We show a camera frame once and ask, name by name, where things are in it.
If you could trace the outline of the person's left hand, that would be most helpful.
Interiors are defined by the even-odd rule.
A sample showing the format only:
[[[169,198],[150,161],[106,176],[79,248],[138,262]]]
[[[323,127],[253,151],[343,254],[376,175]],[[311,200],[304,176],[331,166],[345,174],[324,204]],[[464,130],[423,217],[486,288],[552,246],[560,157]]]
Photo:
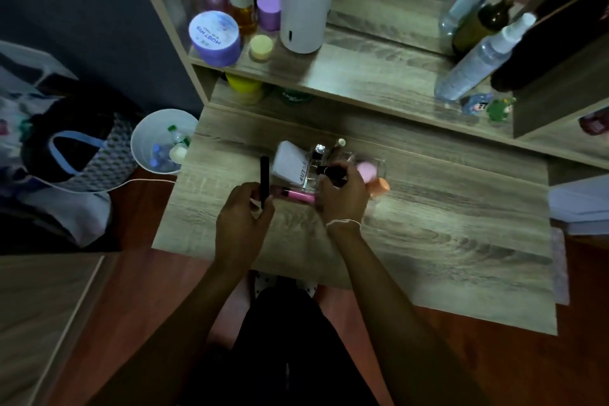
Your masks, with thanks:
[[[242,278],[261,252],[268,230],[257,228],[253,200],[259,200],[259,182],[232,189],[216,221],[214,264]]]

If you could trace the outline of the person's right hand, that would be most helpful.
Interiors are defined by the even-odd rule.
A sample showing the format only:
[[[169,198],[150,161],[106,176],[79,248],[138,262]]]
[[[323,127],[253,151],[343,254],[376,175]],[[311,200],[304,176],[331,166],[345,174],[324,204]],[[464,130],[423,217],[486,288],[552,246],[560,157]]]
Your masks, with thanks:
[[[341,164],[348,167],[352,163],[336,161],[333,164]],[[357,194],[358,187],[354,182],[350,186],[341,190],[328,192],[328,183],[324,181],[326,189],[326,199],[316,201],[316,207],[327,229],[345,226],[361,230],[362,220],[369,201],[364,199],[362,194]]]

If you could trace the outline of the black round makeup item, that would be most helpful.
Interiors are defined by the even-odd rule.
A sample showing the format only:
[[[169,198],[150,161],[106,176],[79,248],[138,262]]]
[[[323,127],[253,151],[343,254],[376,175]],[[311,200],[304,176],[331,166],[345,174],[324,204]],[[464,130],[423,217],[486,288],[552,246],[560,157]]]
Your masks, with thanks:
[[[316,168],[316,175],[326,176],[338,188],[344,187],[348,181],[348,172],[340,165],[320,165]]]

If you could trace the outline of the person's right forearm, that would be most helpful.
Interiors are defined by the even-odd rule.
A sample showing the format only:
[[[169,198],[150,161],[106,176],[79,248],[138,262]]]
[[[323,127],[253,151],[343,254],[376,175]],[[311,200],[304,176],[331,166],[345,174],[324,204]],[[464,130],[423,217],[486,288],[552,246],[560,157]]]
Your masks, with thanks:
[[[327,229],[343,258],[394,406],[490,406],[458,358],[393,280],[360,231]]]

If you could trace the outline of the person's left forearm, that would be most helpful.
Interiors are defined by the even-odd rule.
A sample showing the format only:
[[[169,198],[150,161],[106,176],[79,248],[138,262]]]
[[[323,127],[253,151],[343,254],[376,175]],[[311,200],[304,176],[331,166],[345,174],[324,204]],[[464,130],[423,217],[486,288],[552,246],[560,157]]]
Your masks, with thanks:
[[[254,260],[217,255],[190,294],[87,406],[175,406],[214,322]]]

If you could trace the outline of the clear acrylic makeup organizer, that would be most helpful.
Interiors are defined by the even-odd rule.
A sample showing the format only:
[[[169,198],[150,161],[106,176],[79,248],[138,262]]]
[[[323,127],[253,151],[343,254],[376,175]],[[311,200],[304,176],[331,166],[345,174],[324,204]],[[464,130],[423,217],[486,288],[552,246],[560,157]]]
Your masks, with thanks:
[[[344,161],[356,165],[358,162],[368,161],[377,166],[377,177],[386,179],[386,161],[369,153],[355,151],[348,148],[345,139],[338,139],[333,146],[316,145],[311,151],[311,162],[306,183],[299,189],[308,193],[315,193],[317,187],[316,168],[320,165],[331,165],[336,161]]]

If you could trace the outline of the pink makeup sponge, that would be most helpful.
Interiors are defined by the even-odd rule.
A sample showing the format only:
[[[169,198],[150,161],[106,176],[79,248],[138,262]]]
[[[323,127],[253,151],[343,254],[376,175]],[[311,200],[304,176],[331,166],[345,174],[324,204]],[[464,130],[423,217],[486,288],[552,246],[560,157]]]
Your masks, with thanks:
[[[362,161],[358,162],[355,167],[365,184],[377,179],[377,166],[374,163]]]

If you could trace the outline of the pink lip gloss tube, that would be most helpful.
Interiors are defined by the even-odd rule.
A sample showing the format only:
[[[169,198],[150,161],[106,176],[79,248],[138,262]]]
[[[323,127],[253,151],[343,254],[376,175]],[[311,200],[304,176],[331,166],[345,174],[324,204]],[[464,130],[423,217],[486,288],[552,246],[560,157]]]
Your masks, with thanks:
[[[299,202],[304,204],[313,205],[316,203],[316,196],[313,193],[304,192],[281,186],[270,186],[270,194],[279,200],[285,200],[289,202]]]

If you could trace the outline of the white cosmetic tube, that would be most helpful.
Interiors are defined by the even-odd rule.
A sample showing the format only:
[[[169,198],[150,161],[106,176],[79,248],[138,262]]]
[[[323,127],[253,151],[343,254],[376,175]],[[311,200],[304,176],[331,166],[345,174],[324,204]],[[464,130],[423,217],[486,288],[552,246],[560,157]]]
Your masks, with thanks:
[[[270,175],[303,187],[307,180],[311,153],[290,141],[281,141],[270,166]]]

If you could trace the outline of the dark green container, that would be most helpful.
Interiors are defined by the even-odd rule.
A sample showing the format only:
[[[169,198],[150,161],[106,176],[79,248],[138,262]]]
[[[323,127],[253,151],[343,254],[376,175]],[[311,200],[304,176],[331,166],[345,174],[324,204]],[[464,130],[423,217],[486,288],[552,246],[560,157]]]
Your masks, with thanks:
[[[299,105],[310,102],[314,95],[292,88],[279,87],[279,97],[288,105]]]

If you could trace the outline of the wooden vanity shelf unit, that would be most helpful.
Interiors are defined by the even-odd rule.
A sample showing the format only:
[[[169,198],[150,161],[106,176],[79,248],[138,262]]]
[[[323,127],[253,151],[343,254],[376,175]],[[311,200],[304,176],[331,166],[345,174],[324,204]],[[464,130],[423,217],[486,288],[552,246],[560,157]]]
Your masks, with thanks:
[[[443,53],[382,40],[328,22],[321,48],[308,55],[278,43],[268,61],[252,59],[244,45],[238,61],[213,67],[195,52],[188,34],[196,0],[150,0],[204,105],[209,105],[221,72],[308,92],[351,107],[467,134],[609,171],[609,137],[583,132],[582,115],[609,106],[609,33],[515,92],[505,122],[484,113],[462,114],[458,103],[433,98],[435,82],[452,66]]]

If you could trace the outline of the yellow container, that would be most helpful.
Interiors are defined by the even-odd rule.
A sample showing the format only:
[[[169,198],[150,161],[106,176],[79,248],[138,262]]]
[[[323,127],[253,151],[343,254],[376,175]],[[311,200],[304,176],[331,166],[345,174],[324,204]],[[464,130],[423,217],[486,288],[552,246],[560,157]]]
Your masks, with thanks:
[[[264,83],[234,73],[225,73],[232,97],[240,104],[254,106],[265,96]]]

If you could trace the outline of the white waste bin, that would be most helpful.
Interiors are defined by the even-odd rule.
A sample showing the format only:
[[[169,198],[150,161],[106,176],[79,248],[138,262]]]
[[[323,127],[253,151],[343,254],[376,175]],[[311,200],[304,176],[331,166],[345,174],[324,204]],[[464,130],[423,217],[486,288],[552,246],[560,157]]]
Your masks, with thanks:
[[[162,109],[133,129],[130,148],[137,164],[154,174],[177,174],[198,120],[186,111]]]

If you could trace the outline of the black shorts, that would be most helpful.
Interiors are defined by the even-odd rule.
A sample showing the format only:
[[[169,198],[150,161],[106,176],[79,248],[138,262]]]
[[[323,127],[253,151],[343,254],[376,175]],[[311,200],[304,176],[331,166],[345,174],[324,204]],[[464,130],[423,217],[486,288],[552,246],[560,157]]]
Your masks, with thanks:
[[[264,289],[231,349],[206,345],[177,406],[378,406],[305,290]]]

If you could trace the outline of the small yellow lidded jar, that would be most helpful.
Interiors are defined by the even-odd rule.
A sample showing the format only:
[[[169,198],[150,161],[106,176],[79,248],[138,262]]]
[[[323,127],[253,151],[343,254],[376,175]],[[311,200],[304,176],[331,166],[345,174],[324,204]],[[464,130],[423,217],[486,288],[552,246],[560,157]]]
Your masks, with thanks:
[[[275,41],[271,37],[265,34],[256,34],[249,41],[249,55],[256,61],[268,61],[274,47]]]

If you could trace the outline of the blue toy figurine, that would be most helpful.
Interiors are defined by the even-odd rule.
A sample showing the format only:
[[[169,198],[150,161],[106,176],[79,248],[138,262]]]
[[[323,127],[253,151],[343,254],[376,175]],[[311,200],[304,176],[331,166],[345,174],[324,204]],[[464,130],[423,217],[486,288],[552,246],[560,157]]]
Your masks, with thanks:
[[[476,115],[484,111],[492,101],[493,94],[491,92],[464,96],[460,100],[461,112],[464,115]]]

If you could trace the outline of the green toy figurine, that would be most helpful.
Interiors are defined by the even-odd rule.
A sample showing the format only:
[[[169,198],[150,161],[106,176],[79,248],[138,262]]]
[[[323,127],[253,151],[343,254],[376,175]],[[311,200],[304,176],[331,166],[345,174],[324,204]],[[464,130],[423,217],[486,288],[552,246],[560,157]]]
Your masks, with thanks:
[[[516,98],[513,96],[508,98],[494,99],[485,109],[488,119],[495,123],[505,122],[510,116],[515,102]]]

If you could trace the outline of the purple lidded cream jar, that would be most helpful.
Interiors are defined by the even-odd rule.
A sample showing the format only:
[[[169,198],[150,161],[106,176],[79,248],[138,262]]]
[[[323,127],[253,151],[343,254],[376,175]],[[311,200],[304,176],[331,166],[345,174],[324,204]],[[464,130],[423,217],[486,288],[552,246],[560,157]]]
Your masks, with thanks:
[[[189,23],[188,33],[202,61],[213,67],[235,64],[241,54],[239,26],[230,15],[208,10]]]

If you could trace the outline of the clear spray bottle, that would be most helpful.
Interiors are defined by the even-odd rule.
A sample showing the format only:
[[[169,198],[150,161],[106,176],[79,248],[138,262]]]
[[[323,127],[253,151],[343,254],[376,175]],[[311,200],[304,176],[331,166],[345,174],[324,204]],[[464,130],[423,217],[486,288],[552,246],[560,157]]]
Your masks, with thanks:
[[[448,74],[437,81],[434,98],[455,102],[465,96],[510,59],[515,46],[536,21],[535,14],[526,12],[498,33],[484,37]]]

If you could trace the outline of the purple capped jar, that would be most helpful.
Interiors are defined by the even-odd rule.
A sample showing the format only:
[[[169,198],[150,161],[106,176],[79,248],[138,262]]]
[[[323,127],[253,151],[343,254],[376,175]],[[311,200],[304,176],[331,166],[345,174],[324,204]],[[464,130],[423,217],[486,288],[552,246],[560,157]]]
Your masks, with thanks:
[[[268,32],[277,32],[281,25],[282,0],[256,0],[258,24]]]

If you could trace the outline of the patterned tote bag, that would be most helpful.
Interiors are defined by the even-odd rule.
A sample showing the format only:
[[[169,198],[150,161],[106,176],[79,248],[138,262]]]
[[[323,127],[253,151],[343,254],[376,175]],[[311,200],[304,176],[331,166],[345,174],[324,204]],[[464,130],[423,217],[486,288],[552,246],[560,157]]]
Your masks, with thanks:
[[[137,108],[114,94],[0,87],[0,255],[114,248],[109,192],[135,162]]]

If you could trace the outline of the dark green glass bottle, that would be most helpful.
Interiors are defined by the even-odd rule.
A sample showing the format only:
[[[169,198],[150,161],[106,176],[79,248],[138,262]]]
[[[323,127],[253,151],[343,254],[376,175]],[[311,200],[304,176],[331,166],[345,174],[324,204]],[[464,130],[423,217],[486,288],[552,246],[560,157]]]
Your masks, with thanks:
[[[510,10],[514,0],[501,0],[495,4],[485,4],[478,11],[472,11],[453,36],[453,52],[461,60],[484,37],[491,36],[510,23]]]

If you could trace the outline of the stack of white papers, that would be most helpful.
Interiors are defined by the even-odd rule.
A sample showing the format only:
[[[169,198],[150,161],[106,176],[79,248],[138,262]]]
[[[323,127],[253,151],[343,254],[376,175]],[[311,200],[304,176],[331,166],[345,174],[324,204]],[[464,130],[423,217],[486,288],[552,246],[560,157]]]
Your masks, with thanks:
[[[569,235],[609,236],[609,174],[551,187],[548,199],[551,218]]]

